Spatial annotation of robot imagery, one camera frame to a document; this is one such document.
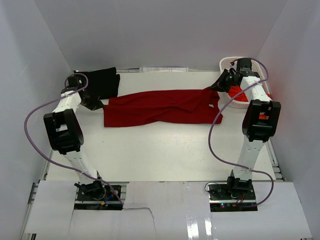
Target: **white table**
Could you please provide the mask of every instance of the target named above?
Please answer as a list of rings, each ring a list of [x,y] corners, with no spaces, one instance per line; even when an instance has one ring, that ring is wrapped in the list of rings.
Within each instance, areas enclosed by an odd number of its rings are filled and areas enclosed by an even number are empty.
[[[203,89],[214,83],[219,72],[122,73],[119,96],[174,89]],[[221,108],[226,102],[219,100]],[[213,129],[211,142],[221,158],[236,163],[243,144],[245,109],[227,107],[223,120]],[[208,147],[208,124],[155,122],[134,127],[104,127],[103,110],[76,111],[84,135],[83,148],[102,178],[110,182],[130,181],[225,181],[232,166],[216,160]],[[53,160],[69,162],[58,152]],[[264,146],[255,165],[274,179],[272,164]],[[74,180],[75,172],[50,165],[47,180]],[[253,174],[253,180],[269,180]]]

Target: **purple cable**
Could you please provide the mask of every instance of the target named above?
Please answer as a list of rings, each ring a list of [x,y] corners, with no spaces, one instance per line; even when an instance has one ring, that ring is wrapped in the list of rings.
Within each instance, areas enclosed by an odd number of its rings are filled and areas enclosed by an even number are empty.
[[[57,166],[59,166],[59,167],[62,167],[62,168],[65,168],[65,169],[71,169],[71,170],[74,170],[74,171],[76,171],[76,172],[78,172],[78,173],[82,173],[81,170],[79,170],[79,169],[77,169],[77,168],[75,168],[75,167],[71,167],[71,166],[66,166],[66,165],[60,164],[60,163],[58,163],[58,162],[56,162],[56,161],[53,161],[51,158],[47,157],[47,156],[36,146],[36,144],[34,143],[34,141],[31,139],[30,134],[29,134],[29,132],[28,132],[28,127],[27,127],[28,120],[29,120],[29,118],[31,117],[31,115],[32,115],[35,111],[37,111],[37,110],[39,110],[39,109],[41,109],[41,108],[43,108],[43,107],[45,107],[45,106],[48,106],[48,105],[50,105],[50,104],[53,104],[53,103],[55,103],[55,102],[58,102],[58,101],[60,101],[61,99],[66,98],[67,96],[70,96],[70,95],[73,95],[73,94],[75,94],[75,93],[78,93],[78,92],[84,90],[84,89],[88,86],[89,81],[88,81],[88,78],[87,78],[86,75],[84,75],[84,74],[82,74],[82,73],[74,73],[74,74],[70,75],[69,77],[71,77],[71,76],[73,76],[73,75],[82,75],[82,76],[84,76],[84,77],[85,77],[85,80],[86,80],[85,86],[82,87],[82,88],[80,88],[80,89],[78,89],[78,90],[76,90],[76,91],[73,91],[73,92],[70,93],[69,95],[61,96],[61,97],[59,97],[59,98],[57,98],[57,99],[55,99],[55,100],[49,101],[49,102],[47,102],[47,103],[45,103],[45,104],[42,104],[42,105],[36,107],[35,109],[33,109],[33,110],[26,116],[26,118],[25,118],[25,120],[24,120],[23,128],[24,128],[24,133],[25,133],[25,135],[26,135],[26,138],[29,140],[29,142],[30,142],[30,144],[32,145],[32,147],[37,151],[38,154],[40,154],[41,157],[43,157],[43,158],[44,158],[45,160],[47,160],[49,163],[52,163],[52,164],[57,165]],[[102,179],[99,179],[99,178],[95,178],[95,177],[93,177],[93,176],[90,176],[90,175],[88,175],[88,174],[85,173],[85,172],[83,172],[82,175],[86,176],[86,177],[89,178],[89,179],[92,179],[92,180],[94,180],[94,181],[102,182],[102,183],[106,184],[107,186],[109,186],[109,188],[111,189],[111,191],[113,192],[113,194],[116,196],[116,198],[119,200],[119,202],[121,203],[121,205],[122,205],[122,206],[124,205],[124,203],[121,201],[121,199],[120,199],[120,197],[118,196],[118,194],[116,194],[114,188],[113,188],[108,182],[106,182],[106,181],[104,181],[104,180],[102,180]]]
[[[267,201],[267,199],[270,197],[270,195],[272,194],[273,190],[274,190],[274,186],[275,186],[275,182],[272,178],[272,176],[270,176],[269,173],[265,172],[265,171],[258,171],[258,170],[253,170],[253,169],[250,169],[249,167],[247,166],[244,166],[244,165],[241,165],[241,164],[237,164],[237,163],[233,163],[233,162],[229,162],[229,161],[226,161],[226,160],[223,160],[222,158],[218,157],[215,152],[213,151],[212,147],[211,147],[211,134],[212,134],[212,131],[214,129],[214,126],[218,120],[218,117],[221,115],[221,113],[223,112],[223,110],[234,100],[236,99],[236,97],[240,96],[241,94],[243,94],[245,91],[249,90],[250,88],[256,86],[257,84],[259,83],[263,83],[265,81],[267,81],[269,79],[269,72],[268,72],[268,69],[266,68],[266,66],[260,62],[259,60],[255,59],[255,58],[251,58],[251,60],[253,61],[256,61],[257,63],[259,63],[261,66],[263,66],[264,70],[265,70],[265,73],[266,73],[266,78],[264,80],[260,80],[258,82],[255,82],[254,84],[248,86],[247,88],[243,89],[241,92],[237,93],[234,97],[232,97],[222,108],[221,110],[218,112],[218,114],[215,116],[215,119],[213,120],[213,123],[210,127],[210,131],[209,131],[209,136],[208,136],[208,144],[209,144],[209,149],[210,149],[210,152],[212,153],[212,155],[218,159],[220,162],[223,162],[225,164],[229,164],[229,165],[232,165],[232,166],[236,166],[236,167],[240,167],[240,168],[244,168],[244,169],[248,169],[250,170],[251,172],[254,172],[254,173],[259,173],[259,174],[264,174],[264,175],[267,175],[270,179],[271,179],[271,189],[268,193],[268,195],[265,197],[265,199],[263,199],[261,202],[255,204],[255,205],[251,205],[251,206],[243,206],[243,208],[252,208],[252,207],[256,207],[260,204],[263,204],[265,201]]]

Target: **purple hose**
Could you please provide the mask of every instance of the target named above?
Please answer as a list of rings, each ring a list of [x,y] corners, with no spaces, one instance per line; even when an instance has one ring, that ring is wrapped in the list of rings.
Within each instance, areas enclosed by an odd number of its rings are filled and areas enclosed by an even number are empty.
[[[258,171],[258,170],[253,170],[253,169],[250,169],[249,167],[247,166],[244,166],[244,165],[240,165],[240,164],[236,164],[236,163],[233,163],[233,162],[229,162],[229,161],[226,161],[226,160],[223,160],[222,158],[218,157],[215,152],[213,151],[212,147],[211,147],[211,134],[212,134],[212,130],[214,129],[214,126],[219,118],[219,116],[221,115],[221,113],[223,112],[223,110],[234,100],[236,99],[236,97],[240,96],[241,94],[243,94],[245,91],[249,90],[250,88],[256,86],[257,84],[259,83],[262,83],[262,82],[265,82],[269,79],[269,72],[268,72],[268,69],[266,68],[266,66],[260,62],[259,60],[257,59],[254,59],[254,58],[251,58],[251,60],[253,61],[256,61],[257,63],[259,63],[261,66],[263,66],[264,70],[265,70],[265,73],[266,73],[266,78],[264,80],[260,80],[258,82],[255,82],[254,84],[248,86],[247,88],[243,89],[241,92],[237,93],[234,97],[232,97],[222,108],[221,110],[218,112],[218,114],[215,116],[215,119],[213,120],[213,123],[210,127],[210,131],[209,131],[209,136],[208,136],[208,144],[209,144],[209,149],[210,149],[210,152],[212,153],[212,155],[218,159],[220,162],[223,162],[225,164],[229,164],[229,165],[232,165],[232,166],[236,166],[236,167],[240,167],[240,168],[244,168],[244,169],[248,169],[250,170],[251,172],[254,172],[254,173],[259,173],[259,174],[264,174],[264,175],[267,175],[270,179],[271,179],[271,189],[268,193],[268,195],[265,197],[265,199],[263,199],[261,202],[255,204],[255,205],[251,205],[251,206],[243,206],[243,208],[252,208],[252,207],[256,207],[260,204],[263,204],[265,201],[267,201],[267,199],[270,197],[270,195],[272,194],[273,190],[274,190],[274,186],[275,186],[275,182],[273,180],[273,178],[270,176],[269,173],[265,172],[265,171]]]
[[[25,120],[24,120],[23,128],[24,128],[24,133],[25,133],[25,135],[26,135],[26,138],[29,140],[29,142],[30,142],[30,144],[32,145],[32,147],[37,151],[38,154],[40,154],[41,157],[43,157],[43,158],[44,158],[45,160],[47,160],[49,163],[52,163],[52,164],[57,165],[57,166],[59,166],[59,167],[62,167],[62,168],[65,168],[65,169],[71,169],[71,170],[74,170],[74,171],[76,171],[76,172],[78,172],[78,173],[82,173],[81,170],[79,170],[79,169],[77,169],[77,168],[75,168],[75,167],[71,167],[71,166],[66,166],[66,165],[60,164],[60,163],[58,163],[58,162],[56,162],[56,161],[53,161],[53,160],[50,159],[49,157],[47,157],[47,156],[36,146],[36,144],[34,143],[34,141],[31,139],[30,134],[29,134],[29,132],[28,132],[28,127],[27,127],[28,120],[29,120],[29,118],[31,117],[31,115],[32,115],[35,111],[37,111],[37,110],[39,110],[39,109],[41,109],[41,108],[43,108],[43,107],[45,107],[45,106],[48,106],[48,105],[50,105],[50,104],[53,104],[53,103],[55,103],[55,102],[58,102],[58,101],[60,101],[61,99],[66,98],[67,96],[70,96],[70,95],[72,95],[72,94],[78,93],[78,92],[84,90],[84,89],[88,86],[89,81],[88,81],[88,78],[87,78],[86,75],[84,75],[84,74],[82,74],[82,73],[74,73],[74,74],[72,74],[71,76],[73,76],[73,75],[82,75],[82,76],[84,76],[84,77],[85,77],[85,80],[86,80],[85,86],[82,87],[82,88],[80,88],[80,89],[78,89],[78,90],[76,90],[76,91],[74,91],[74,92],[72,92],[72,93],[70,93],[69,95],[61,96],[61,97],[59,97],[59,98],[57,98],[57,99],[55,99],[55,100],[49,101],[49,102],[47,102],[47,103],[45,103],[45,104],[42,104],[42,105],[36,107],[35,109],[33,109],[33,110],[26,116],[26,118],[25,118]],[[83,172],[82,175],[86,176],[86,177],[89,178],[89,179],[92,179],[92,180],[94,180],[94,181],[102,182],[102,183],[106,184],[107,186],[109,186],[109,188],[111,189],[111,191],[113,192],[113,194],[118,198],[118,200],[119,200],[119,202],[122,204],[122,206],[124,205],[124,203],[121,201],[121,199],[120,199],[120,197],[118,196],[118,194],[115,193],[114,188],[113,188],[108,182],[106,182],[106,181],[104,181],[104,180],[102,180],[102,179],[98,179],[98,178],[92,177],[92,176],[88,175],[88,174],[85,173],[85,172]]]

